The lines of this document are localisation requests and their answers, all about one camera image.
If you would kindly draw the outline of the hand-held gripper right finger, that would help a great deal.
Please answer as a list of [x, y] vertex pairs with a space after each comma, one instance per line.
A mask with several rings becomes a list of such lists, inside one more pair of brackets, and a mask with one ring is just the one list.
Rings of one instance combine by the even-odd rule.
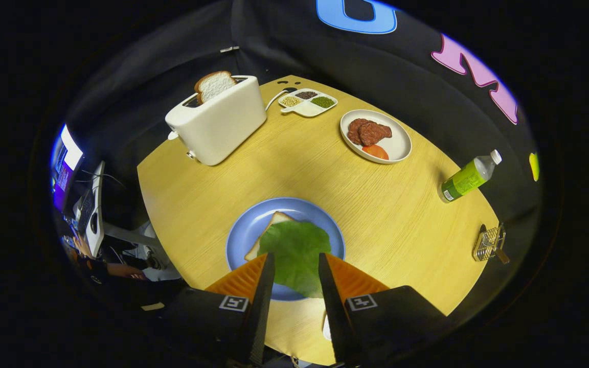
[[320, 254], [319, 277], [337, 365], [400, 367], [455, 326], [413, 287], [387, 287], [332, 254]]

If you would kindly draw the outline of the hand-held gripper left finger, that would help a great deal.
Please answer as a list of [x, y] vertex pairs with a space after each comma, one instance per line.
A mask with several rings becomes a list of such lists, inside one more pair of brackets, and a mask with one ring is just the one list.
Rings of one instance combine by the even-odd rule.
[[261, 366], [274, 277], [274, 256], [263, 254], [205, 289], [186, 287], [162, 308], [182, 366]]

